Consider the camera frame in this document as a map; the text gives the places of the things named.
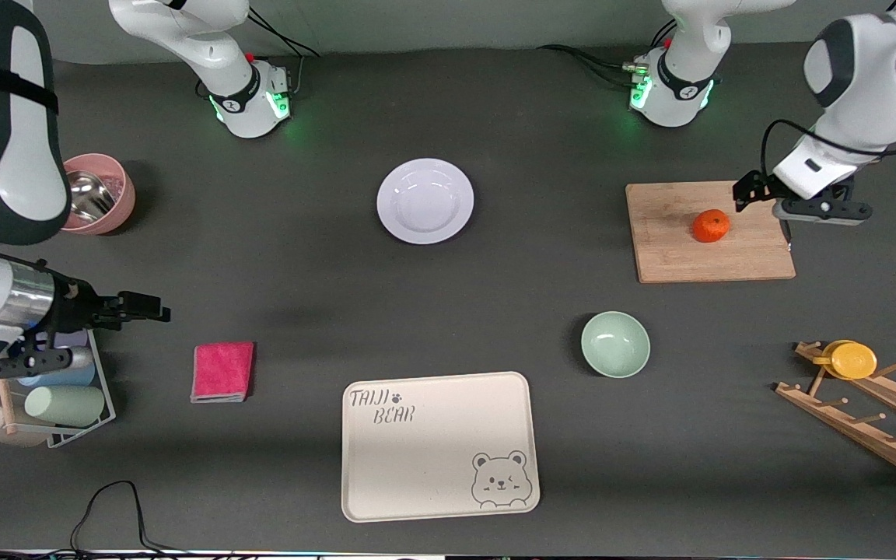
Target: rectangular tray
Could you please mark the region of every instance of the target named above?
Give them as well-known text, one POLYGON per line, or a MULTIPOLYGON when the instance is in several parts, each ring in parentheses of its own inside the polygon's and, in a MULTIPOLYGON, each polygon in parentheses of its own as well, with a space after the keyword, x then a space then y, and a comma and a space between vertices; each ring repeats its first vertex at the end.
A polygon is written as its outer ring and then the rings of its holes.
POLYGON ((525 513, 540 498, 517 372, 352 383, 341 447, 341 509, 355 523, 525 513))

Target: green indicator light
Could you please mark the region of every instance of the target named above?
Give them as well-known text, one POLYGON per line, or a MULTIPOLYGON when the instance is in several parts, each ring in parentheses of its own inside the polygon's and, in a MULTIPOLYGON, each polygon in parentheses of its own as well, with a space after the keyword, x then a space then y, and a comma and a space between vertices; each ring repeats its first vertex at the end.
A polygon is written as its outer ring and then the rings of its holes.
POLYGON ((707 92, 704 92, 704 100, 700 102, 701 109, 707 107, 707 103, 711 100, 711 89, 714 89, 714 79, 711 79, 710 84, 707 85, 707 92))
POLYGON ((289 116, 289 99, 281 93, 264 92, 264 98, 268 100, 271 110, 279 120, 289 116))
POLYGON ((216 111, 216 120, 223 123, 223 114, 220 114, 220 107, 216 106, 216 102, 213 100, 213 96, 209 97, 209 103, 213 106, 213 110, 216 111))
POLYGON ((635 86, 636 89, 639 89, 639 92, 635 92, 632 95, 632 106, 636 109, 641 109, 641 107, 645 106, 645 102, 648 100, 648 93, 652 91, 652 79, 650 77, 645 77, 641 84, 635 86))

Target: orange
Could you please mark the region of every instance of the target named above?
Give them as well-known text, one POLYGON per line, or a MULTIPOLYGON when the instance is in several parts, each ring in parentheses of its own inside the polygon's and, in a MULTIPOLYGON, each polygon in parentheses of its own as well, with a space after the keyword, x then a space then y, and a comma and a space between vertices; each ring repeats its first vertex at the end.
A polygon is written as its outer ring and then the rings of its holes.
POLYGON ((732 227, 732 220, 721 210, 701 212, 694 220, 694 238, 701 243, 712 243, 721 239, 732 227))

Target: white plate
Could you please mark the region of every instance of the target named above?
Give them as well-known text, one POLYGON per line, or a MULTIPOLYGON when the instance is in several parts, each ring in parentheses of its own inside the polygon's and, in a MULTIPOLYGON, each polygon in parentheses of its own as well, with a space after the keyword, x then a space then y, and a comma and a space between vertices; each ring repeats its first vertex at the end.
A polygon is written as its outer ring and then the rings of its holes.
POLYGON ((403 163, 387 175, 376 209, 389 233, 414 245, 429 245, 459 233, 475 201, 462 170, 426 157, 403 163))
POLYGON ((370 380, 345 390, 341 510, 355 523, 537 506, 527 380, 517 372, 370 380))

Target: yellow cup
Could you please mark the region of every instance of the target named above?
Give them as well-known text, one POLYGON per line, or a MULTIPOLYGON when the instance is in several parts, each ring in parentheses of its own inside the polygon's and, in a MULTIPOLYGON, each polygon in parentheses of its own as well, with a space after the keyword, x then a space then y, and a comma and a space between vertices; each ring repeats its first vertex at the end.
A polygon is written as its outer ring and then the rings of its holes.
POLYGON ((840 380, 868 378, 877 369, 877 357, 873 351, 851 340, 833 341, 811 362, 840 380))

